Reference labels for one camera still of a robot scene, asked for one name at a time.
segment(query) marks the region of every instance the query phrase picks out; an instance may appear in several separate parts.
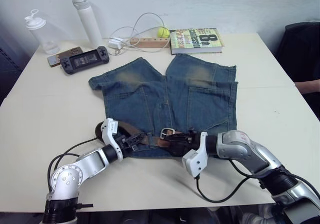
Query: wooden power strip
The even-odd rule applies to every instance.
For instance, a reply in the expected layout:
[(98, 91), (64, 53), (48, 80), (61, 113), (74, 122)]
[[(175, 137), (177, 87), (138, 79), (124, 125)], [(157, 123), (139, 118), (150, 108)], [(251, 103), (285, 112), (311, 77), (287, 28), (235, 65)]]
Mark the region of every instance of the wooden power strip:
[(165, 48), (170, 47), (170, 42), (166, 45), (169, 38), (140, 38), (140, 41), (138, 38), (132, 38), (130, 40), (130, 44), (135, 44), (135, 47), (138, 48), (162, 48), (165, 46)]

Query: denim shorts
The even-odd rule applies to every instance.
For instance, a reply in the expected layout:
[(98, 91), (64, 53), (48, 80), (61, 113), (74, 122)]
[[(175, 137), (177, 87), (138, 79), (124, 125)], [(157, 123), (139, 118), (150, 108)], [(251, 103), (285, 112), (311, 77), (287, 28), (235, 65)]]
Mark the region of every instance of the denim shorts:
[(237, 128), (236, 67), (177, 54), (161, 75), (145, 59), (93, 77), (89, 85), (103, 93), (105, 115), (145, 132), (150, 145), (139, 145), (135, 157), (168, 157), (155, 146), (162, 128), (208, 135)]

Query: metal buckle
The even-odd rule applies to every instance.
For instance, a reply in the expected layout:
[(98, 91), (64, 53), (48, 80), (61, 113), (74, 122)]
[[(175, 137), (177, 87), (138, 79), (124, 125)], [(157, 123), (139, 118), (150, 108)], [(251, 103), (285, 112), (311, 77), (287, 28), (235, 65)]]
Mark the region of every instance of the metal buckle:
[(166, 136), (170, 136), (175, 134), (176, 131), (173, 128), (162, 128), (161, 133), (160, 133), (160, 139), (165, 139)]

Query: black cable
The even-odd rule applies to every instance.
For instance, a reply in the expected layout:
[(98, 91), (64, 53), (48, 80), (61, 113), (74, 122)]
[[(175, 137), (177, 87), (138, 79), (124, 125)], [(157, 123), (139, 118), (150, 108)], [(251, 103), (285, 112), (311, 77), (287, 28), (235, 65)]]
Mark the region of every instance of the black cable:
[(211, 202), (211, 203), (223, 203), (223, 202), (227, 201), (228, 199), (230, 199), (230, 198), (238, 191), (238, 189), (241, 187), (241, 185), (242, 185), (243, 183), (245, 183), (245, 181), (247, 181), (247, 180), (249, 179), (249, 177), (246, 177), (246, 178), (244, 178), (241, 182), (239, 182), (239, 184), (238, 184), (238, 185), (236, 186), (236, 188), (232, 191), (232, 193), (230, 193), (229, 196), (227, 196), (226, 198), (223, 198), (223, 199), (221, 199), (221, 200), (218, 200), (218, 201), (211, 200), (211, 199), (207, 198), (207, 197), (201, 192), (201, 190), (200, 190), (200, 188), (199, 188), (200, 175), (196, 176), (195, 179), (196, 179), (196, 188), (198, 189), (199, 193), (201, 194), (201, 196), (202, 196), (206, 201)]
[(50, 186), (50, 174), (51, 174), (51, 168), (52, 168), (52, 165), (54, 164), (55, 160), (58, 159), (58, 158), (62, 158), (64, 156), (76, 156), (76, 157), (80, 157), (80, 155), (78, 154), (74, 154), (74, 153), (63, 153), (63, 154), (60, 154), (58, 156), (56, 156), (55, 158), (53, 158), (49, 164), (49, 167), (48, 167), (48, 171), (47, 171), (47, 181), (48, 181), (48, 187), (49, 187), (49, 192), (52, 191), (52, 188)]
[(256, 176), (256, 175), (249, 175), (249, 174), (246, 174), (244, 172), (242, 172), (236, 165), (235, 163), (232, 161), (232, 160), (229, 160), (229, 162), (232, 164), (232, 166), (234, 167), (234, 169), (240, 173), (241, 175), (247, 177), (247, 178), (253, 178), (253, 179), (261, 179), (261, 178), (265, 178), (268, 174), (266, 175), (263, 175), (263, 176)]
[(298, 176), (298, 175), (292, 174), (292, 173), (290, 173), (289, 171), (288, 171), (288, 172), (283, 172), (283, 173), (287, 174), (288, 176), (291, 176), (291, 177), (293, 177), (293, 178), (297, 178), (297, 179), (303, 181), (305, 184), (307, 184), (307, 185), (312, 189), (312, 191), (314, 192), (314, 194), (315, 194), (315, 195), (318, 197), (318, 199), (320, 200), (320, 194), (319, 194), (319, 192), (318, 192), (318, 191), (316, 190), (316, 188), (315, 188), (310, 182), (308, 182), (306, 179), (304, 179), (304, 178), (302, 178), (302, 177), (300, 177), (300, 176)]
[[(78, 147), (78, 146), (80, 146), (80, 145), (82, 145), (82, 144), (85, 144), (85, 143), (94, 141), (95, 139), (97, 139), (97, 137), (92, 138), (92, 139), (87, 140), (87, 141), (84, 141), (84, 142), (82, 142), (82, 143), (78, 143), (78, 144), (72, 146), (71, 148), (69, 148), (68, 150), (66, 150), (66, 151), (64, 152), (64, 154), (70, 152), (73, 148), (76, 148), (76, 147)], [(56, 164), (55, 164), (55, 166), (54, 166), (54, 170), (58, 168), (59, 162), (61, 161), (62, 157), (60, 157), (59, 160), (56, 162)]]

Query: tennis ball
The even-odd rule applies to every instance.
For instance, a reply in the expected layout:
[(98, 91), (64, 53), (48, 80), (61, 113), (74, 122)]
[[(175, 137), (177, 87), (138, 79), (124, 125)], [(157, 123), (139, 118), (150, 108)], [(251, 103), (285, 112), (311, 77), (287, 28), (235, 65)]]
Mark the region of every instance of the tennis ball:
[(159, 38), (169, 38), (170, 31), (167, 28), (159, 28), (158, 37)]

